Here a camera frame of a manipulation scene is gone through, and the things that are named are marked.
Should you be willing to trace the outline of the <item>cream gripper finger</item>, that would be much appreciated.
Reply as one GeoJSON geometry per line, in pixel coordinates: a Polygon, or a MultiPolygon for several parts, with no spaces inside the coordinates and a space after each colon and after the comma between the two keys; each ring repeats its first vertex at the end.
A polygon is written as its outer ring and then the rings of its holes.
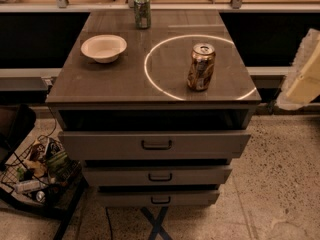
{"type": "Polygon", "coordinates": [[[280,109],[297,110],[319,95],[320,31],[310,29],[299,45],[276,104],[280,109]]]}

